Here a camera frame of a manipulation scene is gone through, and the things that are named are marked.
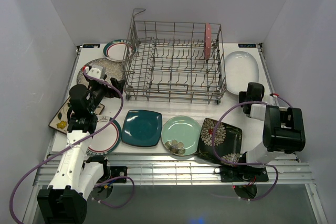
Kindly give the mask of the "right XDOF label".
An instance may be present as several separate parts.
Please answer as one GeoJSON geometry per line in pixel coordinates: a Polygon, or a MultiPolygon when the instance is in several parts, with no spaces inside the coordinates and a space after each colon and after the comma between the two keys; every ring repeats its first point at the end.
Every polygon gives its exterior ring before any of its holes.
{"type": "Polygon", "coordinates": [[[238,44],[239,48],[257,48],[256,44],[238,44]]]}

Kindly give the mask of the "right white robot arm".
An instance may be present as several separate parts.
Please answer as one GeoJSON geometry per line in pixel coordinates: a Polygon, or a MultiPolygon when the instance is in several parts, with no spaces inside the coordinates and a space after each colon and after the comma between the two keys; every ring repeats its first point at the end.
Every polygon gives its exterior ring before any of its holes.
{"type": "Polygon", "coordinates": [[[302,110],[267,104],[262,101],[264,94],[264,86],[256,82],[250,82],[247,90],[239,93],[243,113],[264,123],[261,143],[239,159],[243,164],[237,167],[237,174],[242,180],[268,181],[268,163],[279,156],[300,152],[306,144],[302,110]]]}

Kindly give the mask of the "cream floral square plate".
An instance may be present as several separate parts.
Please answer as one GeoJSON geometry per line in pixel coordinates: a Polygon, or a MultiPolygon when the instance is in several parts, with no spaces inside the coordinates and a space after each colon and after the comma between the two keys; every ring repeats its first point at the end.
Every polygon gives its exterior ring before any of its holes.
{"type": "MultiPolygon", "coordinates": [[[[68,129],[68,110],[70,108],[70,98],[68,98],[53,119],[49,123],[49,127],[55,129],[58,132],[67,134],[68,129]]],[[[95,114],[97,115],[98,120],[102,122],[107,122],[108,118],[105,115],[102,115],[105,106],[103,104],[99,104],[95,110],[95,114]]]]}

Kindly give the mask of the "aluminium frame rail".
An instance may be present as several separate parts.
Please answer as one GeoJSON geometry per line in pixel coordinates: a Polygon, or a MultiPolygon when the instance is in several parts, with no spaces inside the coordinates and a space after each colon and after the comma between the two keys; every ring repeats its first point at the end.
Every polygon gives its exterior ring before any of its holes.
{"type": "MultiPolygon", "coordinates": [[[[279,172],[278,184],[313,184],[308,163],[298,162],[294,155],[280,157],[270,164],[279,172]]],[[[218,164],[197,156],[109,155],[111,166],[126,166],[127,175],[138,186],[219,185],[218,164]]]]}

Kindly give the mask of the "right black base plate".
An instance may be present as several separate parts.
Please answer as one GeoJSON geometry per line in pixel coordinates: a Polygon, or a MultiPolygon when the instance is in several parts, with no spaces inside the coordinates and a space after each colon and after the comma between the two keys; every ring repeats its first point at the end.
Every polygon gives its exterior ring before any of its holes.
{"type": "Polygon", "coordinates": [[[265,168],[254,168],[250,166],[228,166],[216,167],[214,173],[220,175],[221,182],[268,182],[268,174],[265,168]]]}

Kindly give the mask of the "xdof label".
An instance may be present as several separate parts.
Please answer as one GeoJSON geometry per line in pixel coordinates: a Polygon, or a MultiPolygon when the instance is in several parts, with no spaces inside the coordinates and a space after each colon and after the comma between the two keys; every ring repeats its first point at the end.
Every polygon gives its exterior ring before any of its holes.
{"type": "Polygon", "coordinates": [[[256,44],[238,44],[239,48],[257,48],[256,44]]]}
{"type": "Polygon", "coordinates": [[[100,48],[100,44],[83,44],[83,48],[100,48]]]}

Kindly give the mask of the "pink polka dot plate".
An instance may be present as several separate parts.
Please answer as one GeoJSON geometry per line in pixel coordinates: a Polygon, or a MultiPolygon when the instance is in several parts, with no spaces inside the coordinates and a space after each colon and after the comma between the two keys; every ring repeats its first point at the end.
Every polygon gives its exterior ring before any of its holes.
{"type": "Polygon", "coordinates": [[[212,29],[209,23],[205,24],[204,31],[204,58],[208,60],[211,56],[211,47],[212,47],[212,29]]]}

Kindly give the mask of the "teal square plate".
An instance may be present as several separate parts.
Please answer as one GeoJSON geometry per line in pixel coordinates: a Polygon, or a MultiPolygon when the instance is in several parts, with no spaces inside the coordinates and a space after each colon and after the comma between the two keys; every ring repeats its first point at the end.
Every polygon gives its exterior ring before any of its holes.
{"type": "Polygon", "coordinates": [[[162,114],[149,110],[129,110],[122,128],[122,142],[136,147],[153,147],[160,140],[162,114]]]}

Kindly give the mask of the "white oval plate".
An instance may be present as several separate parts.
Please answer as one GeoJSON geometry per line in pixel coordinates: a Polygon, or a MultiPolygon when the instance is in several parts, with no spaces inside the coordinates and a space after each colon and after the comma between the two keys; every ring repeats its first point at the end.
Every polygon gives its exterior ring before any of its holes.
{"type": "Polygon", "coordinates": [[[227,90],[234,95],[246,91],[250,82],[259,82],[256,59],[248,52],[234,51],[225,57],[227,90]]]}

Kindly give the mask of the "small teal red rimmed plate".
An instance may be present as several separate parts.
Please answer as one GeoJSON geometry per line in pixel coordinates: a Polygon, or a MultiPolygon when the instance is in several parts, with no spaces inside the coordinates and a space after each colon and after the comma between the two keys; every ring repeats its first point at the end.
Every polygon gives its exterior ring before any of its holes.
{"type": "Polygon", "coordinates": [[[114,62],[122,62],[126,53],[134,53],[136,48],[130,41],[117,39],[107,43],[103,49],[104,56],[114,62]]]}

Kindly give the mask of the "light green floral plate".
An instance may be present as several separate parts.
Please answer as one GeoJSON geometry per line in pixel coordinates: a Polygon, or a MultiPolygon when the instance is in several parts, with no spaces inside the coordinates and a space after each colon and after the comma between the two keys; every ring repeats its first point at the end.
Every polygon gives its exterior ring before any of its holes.
{"type": "Polygon", "coordinates": [[[200,124],[189,116],[175,116],[162,127],[161,141],[173,155],[189,156],[197,151],[200,124]]]}

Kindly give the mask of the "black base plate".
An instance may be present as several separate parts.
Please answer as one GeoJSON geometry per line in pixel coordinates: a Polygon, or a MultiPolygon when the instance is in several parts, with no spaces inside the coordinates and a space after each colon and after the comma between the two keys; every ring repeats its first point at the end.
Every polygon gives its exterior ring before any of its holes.
{"type": "Polygon", "coordinates": [[[126,166],[111,166],[106,156],[92,156],[86,160],[87,164],[99,163],[102,164],[103,175],[98,179],[97,183],[103,183],[104,181],[119,177],[126,176],[128,168],[126,166]]]}
{"type": "Polygon", "coordinates": [[[228,166],[216,167],[214,173],[220,175],[221,182],[268,182],[268,174],[265,168],[254,168],[250,166],[228,166]]]}

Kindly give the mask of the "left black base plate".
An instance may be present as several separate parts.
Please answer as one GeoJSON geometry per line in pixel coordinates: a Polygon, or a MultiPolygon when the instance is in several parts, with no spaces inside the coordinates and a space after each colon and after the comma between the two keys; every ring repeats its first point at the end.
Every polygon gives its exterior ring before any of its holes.
{"type": "Polygon", "coordinates": [[[98,179],[97,183],[103,183],[104,181],[119,177],[126,176],[128,168],[126,166],[111,166],[106,156],[92,156],[86,160],[87,164],[99,163],[102,164],[103,175],[98,179]]]}

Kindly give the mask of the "black floral square plate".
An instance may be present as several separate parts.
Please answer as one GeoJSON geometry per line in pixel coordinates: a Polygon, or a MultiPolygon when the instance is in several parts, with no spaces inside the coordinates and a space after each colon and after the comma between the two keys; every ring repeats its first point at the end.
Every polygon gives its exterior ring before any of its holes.
{"type": "Polygon", "coordinates": [[[197,155],[216,164],[232,166],[223,162],[223,159],[231,163],[238,162],[243,138],[242,130],[223,122],[220,123],[214,139],[214,149],[221,157],[221,160],[219,160],[212,148],[212,135],[217,122],[217,120],[210,118],[204,119],[199,136],[197,155]]]}

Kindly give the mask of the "large teal red rimmed plate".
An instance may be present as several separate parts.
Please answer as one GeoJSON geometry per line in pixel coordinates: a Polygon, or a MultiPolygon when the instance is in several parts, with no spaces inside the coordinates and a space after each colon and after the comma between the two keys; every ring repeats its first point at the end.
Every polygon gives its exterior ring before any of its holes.
{"type": "Polygon", "coordinates": [[[121,142],[121,127],[114,120],[108,127],[96,134],[86,153],[91,156],[104,156],[113,152],[121,142]]]}

